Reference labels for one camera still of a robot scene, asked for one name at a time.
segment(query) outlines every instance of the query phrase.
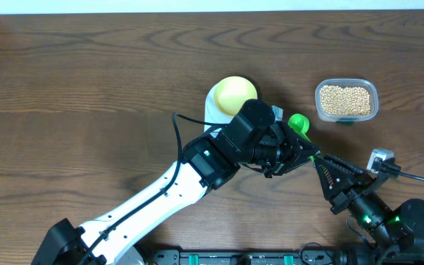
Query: wire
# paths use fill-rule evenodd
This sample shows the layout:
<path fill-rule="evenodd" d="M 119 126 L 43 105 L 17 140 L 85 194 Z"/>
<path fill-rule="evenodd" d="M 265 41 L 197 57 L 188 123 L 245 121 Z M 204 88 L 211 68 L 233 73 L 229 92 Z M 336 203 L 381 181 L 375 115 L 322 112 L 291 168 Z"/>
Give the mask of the wire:
<path fill-rule="evenodd" d="M 224 127 L 225 126 L 222 126 L 222 125 L 212 125 L 202 134 L 202 136 L 210 135 L 212 133 L 218 133 Z"/>
<path fill-rule="evenodd" d="M 145 201 L 144 203 L 139 205 L 137 208 L 131 210 L 129 213 L 127 213 L 126 215 L 121 217 L 119 220 L 117 220 L 108 229 L 104 230 L 101 233 L 101 235 L 92 243 L 92 245 L 88 248 L 88 250 L 86 250 L 85 255 L 82 257 L 81 261 L 78 263 L 79 265 L 84 265 L 86 260 L 90 256 L 92 256 L 94 248 L 97 247 L 97 245 L 99 245 L 99 243 L 101 243 L 102 240 L 106 239 L 109 236 L 110 232 L 114 231 L 122 222 L 124 222 L 125 220 L 132 217 L 132 215 L 136 214 L 141 209 L 145 208 L 145 206 L 152 203 L 153 201 L 155 201 L 157 198 L 161 197 L 162 195 L 167 194 L 169 188 L 171 188 L 173 186 L 174 182 L 176 181 L 177 174 L 180 171 L 180 165 L 181 165 L 181 160 L 182 160 L 182 156 L 183 156 L 183 145 L 181 144 L 180 131 L 177 128 L 176 116 L 178 116 L 182 119 L 185 119 L 187 121 L 191 121 L 191 122 L 198 123 L 198 124 L 204 124 L 204 125 L 210 125 L 210 126 L 220 126 L 220 127 L 224 127 L 224 126 L 228 125 L 228 124 L 215 124 L 215 123 L 210 123 L 210 122 L 205 122 L 205 121 L 198 121 L 198 120 L 186 117 L 184 115 L 181 115 L 179 113 L 173 113 L 172 114 L 172 122 L 173 122 L 174 133 L 176 134 L 176 141 L 177 141 L 177 162 L 176 162 L 176 169 L 174 169 L 173 177 L 171 178 L 169 183 L 164 188 L 162 188 L 157 194 L 153 195 L 153 197 L 149 198 L 147 201 Z"/>
<path fill-rule="evenodd" d="M 382 265 L 382 261 L 384 261 L 384 259 L 388 256 L 389 253 L 391 252 L 396 252 L 398 251 L 398 245 L 393 244 L 390 247 L 387 247 L 387 249 L 379 256 L 379 258 L 377 259 L 377 263 L 375 265 Z"/>
<path fill-rule="evenodd" d="M 350 228 L 350 230 L 351 231 L 353 231 L 371 250 L 374 250 L 374 247 L 372 247 L 372 245 L 371 245 L 371 243 L 369 243 L 368 242 L 368 240 L 363 236 L 363 235 L 361 235 L 361 233 L 360 232 L 358 232 L 358 231 L 356 231 L 354 228 L 352 228 L 351 226 L 350 226 L 350 224 L 347 222 L 347 220 L 350 218 L 350 217 L 353 217 L 353 219 L 355 219 L 356 220 L 356 218 L 354 217 L 354 216 L 348 216 L 348 217 L 346 217 L 346 225 L 347 225 L 347 227 L 348 228 Z"/>
<path fill-rule="evenodd" d="M 321 244 L 318 244 L 318 243 L 316 243 L 316 242 L 310 242 L 310 243 L 307 243 L 307 244 L 305 244 L 305 245 L 303 245 L 303 247 L 299 250 L 299 254 L 298 254 L 298 257 L 299 257 L 299 259 L 302 261 L 302 263 L 303 264 L 305 264 L 305 265 L 309 265 L 307 262 L 305 262 L 304 260 L 303 260 L 303 258 L 302 258 L 302 253 L 303 253 L 303 250 L 308 246 L 308 245 L 311 245 L 311 244 L 315 244 L 315 245 L 317 245 L 317 246 L 319 246 L 319 247 L 321 247 L 322 248 L 322 250 L 325 252 L 325 254 L 331 259 L 331 260 L 333 260 L 333 256 L 332 255 L 330 255 L 329 253 L 328 253 L 328 251 L 324 248 L 324 247 L 322 247 L 322 245 Z"/>
<path fill-rule="evenodd" d="M 251 166 L 248 166 L 245 163 L 243 163 L 242 166 L 246 167 L 247 169 L 251 169 L 251 170 L 253 170 L 254 172 L 257 172 L 257 173 L 263 173 L 264 172 L 263 169 L 252 168 Z"/>
<path fill-rule="evenodd" d="M 217 123 L 206 122 L 206 121 L 198 121 L 196 119 L 191 119 L 191 118 L 186 117 L 186 116 L 184 116 L 182 114 L 179 114 L 179 113 L 173 113 L 173 115 L 176 115 L 176 116 L 178 116 L 180 118 L 183 118 L 186 121 L 192 121 L 192 122 L 195 122 L 195 123 L 198 123 L 198 124 L 203 124 L 203 125 L 210 125 L 210 126 L 213 126 L 213 125 L 227 126 L 228 125 L 228 124 L 217 124 Z"/>
<path fill-rule="evenodd" d="M 398 174 L 400 176 L 402 176 L 402 177 L 409 177 L 409 178 L 414 179 L 414 180 L 424 181 L 424 177 L 420 177 L 420 176 L 417 176 L 417 175 L 413 175 L 413 174 L 409 174 L 409 173 L 404 173 L 404 172 L 399 172 Z"/>

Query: white robotic arm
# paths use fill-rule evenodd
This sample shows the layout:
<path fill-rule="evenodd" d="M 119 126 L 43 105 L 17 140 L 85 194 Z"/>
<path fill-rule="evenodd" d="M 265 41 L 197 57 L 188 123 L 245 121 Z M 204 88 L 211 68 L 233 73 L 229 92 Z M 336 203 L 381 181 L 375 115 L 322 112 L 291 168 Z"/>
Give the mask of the white robotic arm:
<path fill-rule="evenodd" d="M 67 219 L 58 222 L 46 234 L 32 265 L 117 264 L 149 231 L 210 190 L 223 186 L 241 165 L 260 166 L 254 170 L 271 177 L 290 172 L 319 153 L 317 146 L 302 139 L 287 124 L 275 121 L 272 108 L 257 99 L 246 101 L 229 124 L 221 124 L 223 127 L 215 136 L 208 130 L 184 149 L 176 116 L 195 120 L 173 115 L 179 168 L 177 162 L 173 163 L 139 194 L 76 229 Z"/>
<path fill-rule="evenodd" d="M 173 177 L 176 163 L 174 162 L 168 171 L 154 183 L 114 210 L 80 225 L 85 230 L 81 238 L 86 245 L 88 247 L 91 246 L 102 231 L 108 229 L 121 217 L 164 188 Z M 103 255 L 107 260 L 106 264 L 119 262 L 123 254 L 153 228 L 157 227 L 173 213 L 194 204 L 204 196 L 207 187 L 202 187 L 199 184 L 200 180 L 200 175 L 189 163 L 181 164 L 177 179 L 168 190 L 168 193 L 157 198 L 129 219 L 123 221 L 115 230 L 109 233 L 105 240 L 94 248 L 93 254 L 95 256 Z"/>

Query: robotic arm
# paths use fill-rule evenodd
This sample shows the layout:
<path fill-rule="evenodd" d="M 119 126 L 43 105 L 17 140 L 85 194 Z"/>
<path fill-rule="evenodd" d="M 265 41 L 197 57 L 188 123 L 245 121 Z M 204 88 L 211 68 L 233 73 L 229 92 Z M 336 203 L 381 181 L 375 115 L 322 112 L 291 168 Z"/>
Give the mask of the robotic arm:
<path fill-rule="evenodd" d="M 219 127 L 217 134 L 210 133 Z M 223 186 L 241 166 L 259 166 L 251 169 L 272 177 L 302 166 L 310 157 L 332 212 L 348 209 L 377 243 L 376 247 L 343 247 L 333 255 L 333 264 L 374 265 L 377 261 L 380 265 L 387 258 L 394 263 L 424 264 L 420 263 L 424 261 L 424 201 L 411 199 L 391 211 L 374 193 L 400 172 L 394 158 L 375 155 L 368 168 L 378 174 L 373 179 L 339 158 L 320 156 L 317 146 L 282 121 L 275 121 L 271 107 L 251 99 L 229 124 L 213 126 L 186 144 L 163 176 L 116 209 L 76 229 L 67 219 L 54 225 L 32 265 L 117 264 L 149 231 Z"/>
<path fill-rule="evenodd" d="M 318 147 L 276 122 L 270 106 L 251 99 L 216 137 L 205 133 L 188 143 L 180 162 L 116 209 L 76 229 L 67 219 L 54 225 L 32 265 L 116 264 L 166 218 L 223 186 L 241 164 L 261 166 L 254 170 L 272 177 L 309 162 L 317 153 Z"/>

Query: wood grain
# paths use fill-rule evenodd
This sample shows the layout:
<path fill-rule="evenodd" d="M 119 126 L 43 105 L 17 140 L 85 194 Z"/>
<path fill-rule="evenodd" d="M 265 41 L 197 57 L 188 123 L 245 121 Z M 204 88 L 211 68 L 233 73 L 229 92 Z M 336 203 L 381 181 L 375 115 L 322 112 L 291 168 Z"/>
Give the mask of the wood grain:
<path fill-rule="evenodd" d="M 0 15 L 0 264 L 27 264 L 46 231 L 116 207 L 175 160 L 170 115 L 203 117 L 208 90 L 239 74 L 262 98 L 310 118 L 324 152 L 365 166 L 394 150 L 424 176 L 424 11 Z M 320 121 L 314 89 L 361 77 L 378 89 L 371 121 Z M 201 127 L 180 123 L 183 142 Z M 399 178 L 392 208 L 424 199 Z M 358 241 L 304 166 L 271 180 L 246 169 L 166 220 L 145 242 L 184 249 L 293 249 Z"/>

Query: clear plastic container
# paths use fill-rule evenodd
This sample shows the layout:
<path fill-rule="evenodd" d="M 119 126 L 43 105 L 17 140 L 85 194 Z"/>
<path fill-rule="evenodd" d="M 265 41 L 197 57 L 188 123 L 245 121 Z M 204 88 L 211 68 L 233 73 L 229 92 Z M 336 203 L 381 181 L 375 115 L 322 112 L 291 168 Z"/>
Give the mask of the clear plastic container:
<path fill-rule="evenodd" d="M 322 102 L 320 101 L 320 90 L 324 85 L 338 85 L 342 88 L 364 88 L 369 92 L 369 104 L 371 107 L 371 113 L 363 116 L 340 116 L 326 113 L 322 108 Z M 377 97 L 377 91 L 375 86 L 364 79 L 352 79 L 352 78 L 338 78 L 338 79 L 327 79 L 321 82 L 315 90 L 315 104 L 317 106 L 317 112 L 320 119 L 323 121 L 367 121 L 374 118 L 375 114 L 379 111 L 379 100 Z"/>

